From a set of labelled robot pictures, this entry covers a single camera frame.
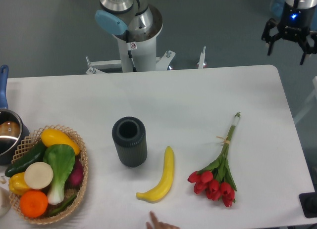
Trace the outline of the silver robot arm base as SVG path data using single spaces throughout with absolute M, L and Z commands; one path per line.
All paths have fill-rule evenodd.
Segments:
M 147 41 L 162 30 L 162 15 L 148 0 L 100 0 L 100 6 L 97 24 L 126 43 Z

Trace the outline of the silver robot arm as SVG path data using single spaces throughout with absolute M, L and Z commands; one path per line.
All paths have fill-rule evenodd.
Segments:
M 317 52 L 317 33 L 311 30 L 311 23 L 317 0 L 284 0 L 283 10 L 279 21 L 271 18 L 264 27 L 261 39 L 268 44 L 270 55 L 274 43 L 284 39 L 297 43 L 303 51 L 300 65 L 307 55 Z

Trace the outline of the person's hand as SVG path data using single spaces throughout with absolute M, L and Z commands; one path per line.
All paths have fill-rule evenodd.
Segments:
M 149 212 L 151 221 L 146 222 L 146 229 L 180 229 L 180 227 L 159 221 L 153 211 Z

